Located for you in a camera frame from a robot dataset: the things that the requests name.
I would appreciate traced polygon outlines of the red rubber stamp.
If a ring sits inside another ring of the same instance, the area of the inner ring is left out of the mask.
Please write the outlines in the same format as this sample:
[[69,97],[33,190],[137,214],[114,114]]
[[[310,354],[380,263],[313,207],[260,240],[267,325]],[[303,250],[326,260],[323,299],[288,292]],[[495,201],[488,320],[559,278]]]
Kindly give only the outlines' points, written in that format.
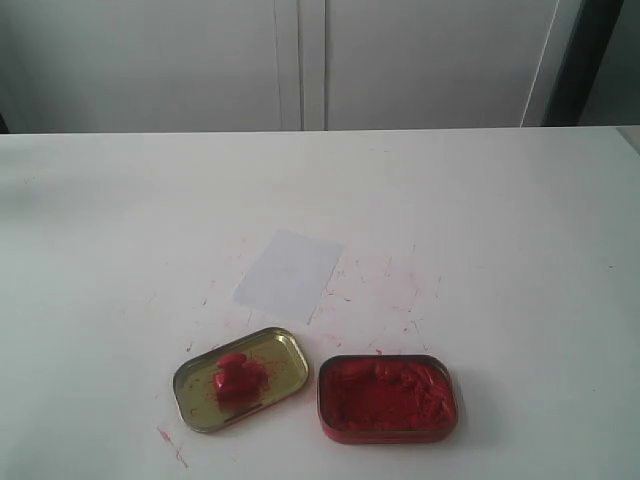
[[231,353],[217,362],[213,375],[216,399],[221,408],[231,410],[251,405],[260,398],[267,374],[264,367],[244,353]]

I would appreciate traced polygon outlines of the red ink paste tin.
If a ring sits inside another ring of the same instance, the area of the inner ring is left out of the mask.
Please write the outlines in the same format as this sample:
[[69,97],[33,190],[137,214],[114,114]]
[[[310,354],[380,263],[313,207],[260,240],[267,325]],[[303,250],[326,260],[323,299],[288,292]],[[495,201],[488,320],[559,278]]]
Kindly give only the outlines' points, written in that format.
[[343,444],[433,443],[459,415],[449,371],[430,355],[338,355],[317,380],[325,435]]

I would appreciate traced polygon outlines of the white paper sheet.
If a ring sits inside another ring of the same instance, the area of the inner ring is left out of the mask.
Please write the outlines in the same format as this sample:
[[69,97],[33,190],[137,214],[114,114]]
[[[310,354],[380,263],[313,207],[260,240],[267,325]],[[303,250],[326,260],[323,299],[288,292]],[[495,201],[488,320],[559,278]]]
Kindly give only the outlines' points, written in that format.
[[342,251],[339,243],[281,229],[243,275],[233,299],[252,310],[307,324]]

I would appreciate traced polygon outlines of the gold tin lid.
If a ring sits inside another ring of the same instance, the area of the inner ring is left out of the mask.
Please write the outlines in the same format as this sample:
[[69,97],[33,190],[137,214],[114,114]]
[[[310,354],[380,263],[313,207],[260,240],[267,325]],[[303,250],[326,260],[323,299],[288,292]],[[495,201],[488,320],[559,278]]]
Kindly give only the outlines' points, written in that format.
[[296,394],[309,378],[295,337],[268,327],[186,361],[172,387],[183,422],[209,434]]

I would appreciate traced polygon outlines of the white cabinet doors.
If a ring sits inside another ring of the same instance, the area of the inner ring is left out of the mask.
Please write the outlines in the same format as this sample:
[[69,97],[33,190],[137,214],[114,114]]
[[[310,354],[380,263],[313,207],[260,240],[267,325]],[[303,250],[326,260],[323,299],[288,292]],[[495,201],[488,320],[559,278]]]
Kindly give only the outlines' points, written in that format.
[[17,133],[538,126],[576,1],[5,1]]

